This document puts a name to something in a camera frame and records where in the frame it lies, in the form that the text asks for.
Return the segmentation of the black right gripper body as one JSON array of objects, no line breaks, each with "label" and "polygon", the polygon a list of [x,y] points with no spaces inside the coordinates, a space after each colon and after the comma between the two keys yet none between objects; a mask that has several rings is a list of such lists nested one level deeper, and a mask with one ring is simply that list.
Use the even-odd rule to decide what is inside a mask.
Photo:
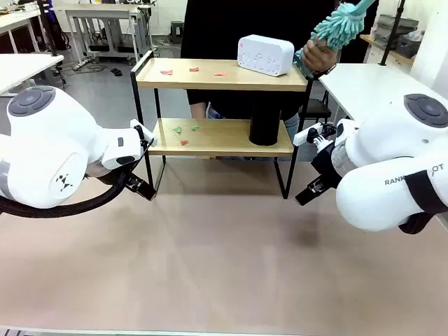
[{"label": "black right gripper body", "polygon": [[336,189],[342,180],[332,163],[332,152],[335,148],[334,143],[328,144],[311,161],[311,165],[319,173],[319,176],[312,181],[320,189]]}]

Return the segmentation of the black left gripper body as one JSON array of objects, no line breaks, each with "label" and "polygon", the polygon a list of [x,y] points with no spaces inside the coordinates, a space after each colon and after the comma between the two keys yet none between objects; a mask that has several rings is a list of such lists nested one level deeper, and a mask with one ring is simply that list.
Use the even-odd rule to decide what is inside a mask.
[{"label": "black left gripper body", "polygon": [[101,181],[105,185],[115,185],[120,176],[126,172],[125,168],[117,168],[114,170],[106,169],[101,164],[89,164],[87,166],[86,175]]}]

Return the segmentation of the person's left hand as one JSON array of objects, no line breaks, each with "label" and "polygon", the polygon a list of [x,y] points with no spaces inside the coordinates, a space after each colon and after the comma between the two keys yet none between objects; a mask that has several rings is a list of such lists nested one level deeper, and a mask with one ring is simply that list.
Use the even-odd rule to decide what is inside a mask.
[{"label": "person's left hand", "polygon": [[327,46],[326,40],[308,40],[302,51],[303,62],[313,72],[323,72],[329,70],[337,62],[336,50]]}]

